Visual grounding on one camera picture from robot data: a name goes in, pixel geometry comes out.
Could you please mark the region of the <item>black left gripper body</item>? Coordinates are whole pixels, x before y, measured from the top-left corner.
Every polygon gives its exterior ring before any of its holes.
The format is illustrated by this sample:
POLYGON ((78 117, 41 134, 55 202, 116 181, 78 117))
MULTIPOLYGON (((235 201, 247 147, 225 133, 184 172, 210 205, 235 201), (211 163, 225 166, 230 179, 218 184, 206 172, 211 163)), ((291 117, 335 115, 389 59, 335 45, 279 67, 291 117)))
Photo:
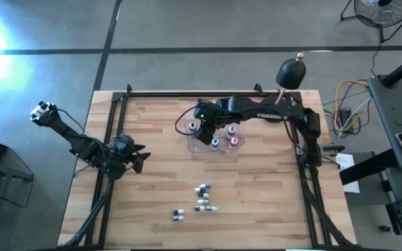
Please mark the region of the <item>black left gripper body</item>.
POLYGON ((120 179, 126 171, 137 171, 137 147, 134 139, 120 134, 113 137, 110 145, 110 167, 107 175, 111 180, 120 179))

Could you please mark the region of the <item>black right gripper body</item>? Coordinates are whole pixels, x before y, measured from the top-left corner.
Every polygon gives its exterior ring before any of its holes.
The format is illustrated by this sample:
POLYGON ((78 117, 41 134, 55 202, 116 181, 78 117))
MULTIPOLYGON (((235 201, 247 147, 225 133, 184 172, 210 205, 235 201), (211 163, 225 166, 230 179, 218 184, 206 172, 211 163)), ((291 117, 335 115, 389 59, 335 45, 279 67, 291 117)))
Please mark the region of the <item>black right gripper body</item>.
POLYGON ((224 115, 224 109, 216 103, 198 100, 195 105, 194 117, 201 120, 200 127, 204 131, 215 131, 223 128, 222 115, 224 115))

